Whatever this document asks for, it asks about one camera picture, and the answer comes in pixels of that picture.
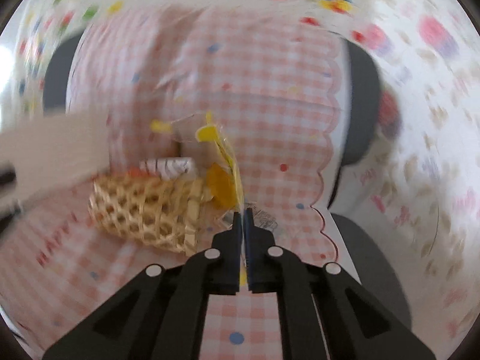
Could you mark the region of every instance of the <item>pink gingham pattern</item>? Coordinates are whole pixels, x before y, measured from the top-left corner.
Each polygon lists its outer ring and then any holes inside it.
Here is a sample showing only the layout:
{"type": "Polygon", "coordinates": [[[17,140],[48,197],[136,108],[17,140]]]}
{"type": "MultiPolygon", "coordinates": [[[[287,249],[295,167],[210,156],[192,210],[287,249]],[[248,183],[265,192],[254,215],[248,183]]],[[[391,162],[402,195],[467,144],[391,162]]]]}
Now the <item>pink gingham pattern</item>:
{"type": "MultiPolygon", "coordinates": [[[[149,124],[211,110],[236,152],[246,198],[287,230],[277,243],[307,263],[341,263],[311,205],[322,197],[322,170],[334,155],[330,133],[345,102],[335,96],[346,79],[343,52],[336,36],[281,17],[217,8],[128,12],[87,30],[67,101],[71,111],[109,109],[114,169],[201,156],[194,145],[180,150],[152,134],[149,124]]],[[[97,232],[86,207],[90,190],[85,183],[45,198],[2,245],[2,305],[39,352],[148,264],[185,261],[97,232]]],[[[202,233],[199,249],[215,232],[202,233]]],[[[243,288],[236,297],[211,297],[203,338],[203,359],[280,359],[275,296],[243,288]],[[234,331],[242,345],[229,341],[234,331]]]]}

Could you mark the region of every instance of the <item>brown object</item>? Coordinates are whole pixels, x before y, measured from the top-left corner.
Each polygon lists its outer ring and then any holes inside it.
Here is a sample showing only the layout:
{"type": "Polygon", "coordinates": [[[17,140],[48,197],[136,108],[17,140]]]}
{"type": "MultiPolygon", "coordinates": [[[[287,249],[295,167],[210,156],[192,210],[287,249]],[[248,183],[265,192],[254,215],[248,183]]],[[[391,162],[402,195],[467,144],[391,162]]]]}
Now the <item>brown object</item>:
{"type": "Polygon", "coordinates": [[[101,230],[191,256],[203,185],[201,178],[102,176],[94,181],[89,211],[101,230]]]}

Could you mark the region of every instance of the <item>wicker basket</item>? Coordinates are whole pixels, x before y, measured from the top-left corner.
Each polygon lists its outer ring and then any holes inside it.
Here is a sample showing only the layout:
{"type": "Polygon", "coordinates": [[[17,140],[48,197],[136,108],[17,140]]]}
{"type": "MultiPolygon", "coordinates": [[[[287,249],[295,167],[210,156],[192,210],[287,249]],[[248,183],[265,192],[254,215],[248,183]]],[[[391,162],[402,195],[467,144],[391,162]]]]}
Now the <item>wicker basket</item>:
{"type": "Polygon", "coordinates": [[[101,230],[191,256],[203,188],[201,178],[102,176],[94,182],[89,210],[101,230]]]}

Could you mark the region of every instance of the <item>triangular cutout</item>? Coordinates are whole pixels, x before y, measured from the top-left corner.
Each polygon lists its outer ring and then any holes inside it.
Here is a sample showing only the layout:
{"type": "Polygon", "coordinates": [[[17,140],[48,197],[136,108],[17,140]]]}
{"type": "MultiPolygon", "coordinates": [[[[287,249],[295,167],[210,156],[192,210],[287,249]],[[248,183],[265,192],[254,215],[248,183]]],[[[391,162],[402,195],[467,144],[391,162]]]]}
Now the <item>triangular cutout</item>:
{"type": "Polygon", "coordinates": [[[347,288],[345,293],[365,338],[373,338],[390,330],[388,321],[353,290],[347,288]]]}
{"type": "Polygon", "coordinates": [[[132,292],[117,307],[110,310],[105,316],[95,322],[93,330],[106,338],[116,339],[122,334],[123,327],[128,321],[131,311],[140,297],[140,291],[132,292]]]}

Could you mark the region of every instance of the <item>bright light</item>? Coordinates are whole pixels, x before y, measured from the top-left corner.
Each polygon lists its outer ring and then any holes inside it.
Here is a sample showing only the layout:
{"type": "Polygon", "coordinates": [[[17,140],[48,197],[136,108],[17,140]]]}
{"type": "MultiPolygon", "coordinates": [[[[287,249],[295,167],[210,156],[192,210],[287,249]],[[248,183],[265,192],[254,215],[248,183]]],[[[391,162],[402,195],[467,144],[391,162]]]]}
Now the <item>bright light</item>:
{"type": "Polygon", "coordinates": [[[14,69],[14,56],[5,46],[0,46],[0,93],[10,79],[14,69]]]}

